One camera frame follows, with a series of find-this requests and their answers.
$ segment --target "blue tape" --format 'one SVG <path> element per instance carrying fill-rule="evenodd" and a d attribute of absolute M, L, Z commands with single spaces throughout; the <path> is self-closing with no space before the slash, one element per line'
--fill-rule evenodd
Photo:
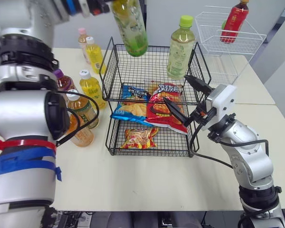
<path fill-rule="evenodd" d="M 66 2 L 67 2 L 69 10 L 71 12 L 71 15 L 76 14 L 76 9 L 75 9 L 75 5 L 74 5 L 73 0 L 66 0 Z"/>
<path fill-rule="evenodd" d="M 62 179 L 61 179 L 61 168 L 59 166 L 55 168 L 55 173 L 57 175 L 57 180 L 62 181 Z"/>
<path fill-rule="evenodd" d="M 35 147 L 0 156 L 0 175 L 19 170 L 43 168 L 53 170 L 61 180 L 61 170 L 53 162 L 34 160 L 44 156 L 55 158 L 54 151 L 46 147 Z"/>

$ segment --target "green bottle cap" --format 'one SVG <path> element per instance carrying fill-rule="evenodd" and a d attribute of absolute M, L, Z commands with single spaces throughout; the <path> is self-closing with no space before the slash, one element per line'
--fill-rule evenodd
<path fill-rule="evenodd" d="M 193 17 L 189 15 L 182 15 L 180 17 L 180 26 L 190 28 L 192 26 Z"/>

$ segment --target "bag of chips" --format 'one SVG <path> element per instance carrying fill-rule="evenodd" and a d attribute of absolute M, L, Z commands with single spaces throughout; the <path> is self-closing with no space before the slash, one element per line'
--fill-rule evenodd
<path fill-rule="evenodd" d="M 149 128 L 145 130 L 125 130 L 124 135 L 126 142 L 120 147 L 122 149 L 138 148 L 147 149 L 156 147 L 152 137 L 156 135 L 158 128 Z"/>
<path fill-rule="evenodd" d="M 147 102 L 150 98 L 148 91 L 133 86 L 123 86 L 122 99 L 133 100 L 133 102 L 120 102 L 112 114 L 112 118 L 118 120 L 135 121 L 146 126 L 153 126 L 147 123 Z"/>
<path fill-rule="evenodd" d="M 163 97 L 173 102 L 181 102 L 182 86 L 172 83 L 159 84 L 158 89 L 154 91 L 153 96 L 147 104 L 146 121 L 160 127 L 169 127 L 172 130 L 187 134 L 187 128 L 176 119 L 165 104 L 157 104 L 163 102 Z"/>

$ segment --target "pink bottle cap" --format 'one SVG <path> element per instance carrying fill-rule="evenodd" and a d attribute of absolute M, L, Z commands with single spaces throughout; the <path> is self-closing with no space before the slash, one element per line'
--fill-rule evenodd
<path fill-rule="evenodd" d="M 86 34 L 85 28 L 79 28 L 79 29 L 78 29 L 78 32 L 79 32 L 80 35 Z"/>

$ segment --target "green tea bottle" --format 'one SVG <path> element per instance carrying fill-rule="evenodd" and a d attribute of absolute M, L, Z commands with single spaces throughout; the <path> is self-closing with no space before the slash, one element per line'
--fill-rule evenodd
<path fill-rule="evenodd" d="M 195 42 L 194 34 L 190 30 L 192 22 L 192 16 L 181 16 L 180 28 L 171 35 L 167 75 L 175 80 L 183 79 L 188 69 L 188 62 Z"/>
<path fill-rule="evenodd" d="M 127 52 L 134 57 L 143 55 L 148 40 L 139 1 L 114 0 L 112 12 Z"/>

